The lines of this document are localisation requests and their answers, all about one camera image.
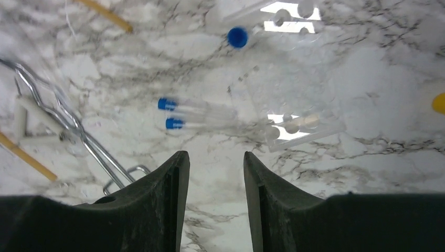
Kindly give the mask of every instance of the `yellow cap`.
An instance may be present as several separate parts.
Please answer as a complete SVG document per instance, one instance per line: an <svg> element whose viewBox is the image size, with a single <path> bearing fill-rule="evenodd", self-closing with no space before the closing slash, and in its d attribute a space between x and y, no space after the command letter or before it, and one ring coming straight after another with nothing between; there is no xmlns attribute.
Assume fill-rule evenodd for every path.
<svg viewBox="0 0 445 252"><path fill-rule="evenodd" d="M432 109L436 112L445 114L445 93L436 96L432 101Z"/></svg>

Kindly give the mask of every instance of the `white marble table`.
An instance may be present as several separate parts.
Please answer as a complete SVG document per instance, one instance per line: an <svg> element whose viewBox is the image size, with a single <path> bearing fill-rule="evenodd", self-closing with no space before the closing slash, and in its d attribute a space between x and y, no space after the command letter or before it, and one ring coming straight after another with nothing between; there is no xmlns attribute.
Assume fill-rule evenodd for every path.
<svg viewBox="0 0 445 252"><path fill-rule="evenodd" d="M249 101L237 83L237 53L205 30L207 0L101 0L134 25L125 34L68 1L3 0L49 63L69 83L86 129L125 167L155 169L177 150L190 155L182 248L251 251L242 158L252 151L274 172L320 197L445 191L445 115L431 109L445 92L445 8L438 1L324 1L338 54L325 81L336 85L346 132L269 153L255 127L237 132L164 130L156 98L169 93ZM0 128L12 136L12 78L0 85ZM31 124L31 130L42 126ZM80 146L27 147L59 180L0 149L0 194L41 194L67 204L102 196L106 173Z"/></svg>

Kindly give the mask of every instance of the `blue cap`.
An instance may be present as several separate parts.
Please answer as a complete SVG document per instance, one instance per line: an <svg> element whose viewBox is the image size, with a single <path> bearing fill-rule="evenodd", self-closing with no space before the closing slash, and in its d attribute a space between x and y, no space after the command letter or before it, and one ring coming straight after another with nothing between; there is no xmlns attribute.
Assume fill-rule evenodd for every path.
<svg viewBox="0 0 445 252"><path fill-rule="evenodd" d="M234 27L227 34L229 45L235 48L243 48L247 44L248 39L249 35L243 27Z"/></svg>
<svg viewBox="0 0 445 252"><path fill-rule="evenodd" d="M157 108L162 110L172 111L175 110L176 106L178 106L176 101L168 98L160 98L159 101L157 102Z"/></svg>
<svg viewBox="0 0 445 252"><path fill-rule="evenodd" d="M165 120L165 127L168 130L182 129L183 126L184 126L183 120L175 118L167 118L167 120Z"/></svg>

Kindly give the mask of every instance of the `white string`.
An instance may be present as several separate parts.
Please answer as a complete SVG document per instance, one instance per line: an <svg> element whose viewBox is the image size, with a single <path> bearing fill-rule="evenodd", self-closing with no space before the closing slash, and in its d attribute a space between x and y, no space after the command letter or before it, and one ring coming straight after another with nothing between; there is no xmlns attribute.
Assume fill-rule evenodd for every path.
<svg viewBox="0 0 445 252"><path fill-rule="evenodd" d="M65 16L67 18L68 28L70 29L70 31L71 31L71 33L72 33L72 35L74 37L74 40L77 41L77 35L76 35L76 33L74 32L74 29L71 26L71 22L69 21L67 5L68 5L68 0L65 0Z"/></svg>

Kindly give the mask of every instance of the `metal tongs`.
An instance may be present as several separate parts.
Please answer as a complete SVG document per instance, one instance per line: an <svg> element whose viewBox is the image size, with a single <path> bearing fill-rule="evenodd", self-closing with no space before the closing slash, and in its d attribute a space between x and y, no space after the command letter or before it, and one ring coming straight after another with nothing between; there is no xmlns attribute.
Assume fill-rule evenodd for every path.
<svg viewBox="0 0 445 252"><path fill-rule="evenodd" d="M88 152L94 157L94 159L100 164L100 166L105 170L105 172L111 178L111 181L109 181L103 187L103 193L105 195L108 195L110 193L109 187L113 182L119 187L119 189L124 188L125 185L116 176L116 174L108 166L108 163L103 158L105 158L112 166L114 166L130 183L136 181L130 175L130 173L134 171L142 171L145 174L150 173L150 170L144 165L137 165L135 167L130 168L128 171L124 169L121 166L121 164L119 164L119 162L94 137L92 137L87 131L85 131L79 118L66 103L67 98L63 97L64 96L63 91L60 89L60 87L52 85L43 78L39 77L29 67L25 66L22 63L18 63L16 61L12 61L1 57L0 57L0 63L16 72L16 74L20 77L20 79L25 83L25 85L31 91L31 95L34 101L41 109L43 109L58 123L60 123L60 125L62 125L67 131L73 133L74 135L80 138L85 148L87 148ZM57 104L63 111L63 114L60 113L58 110L44 104L44 102L40 97L39 91L37 90L36 84L40 84L41 86L54 92ZM19 94L21 94L18 84L17 84L17 89Z"/></svg>

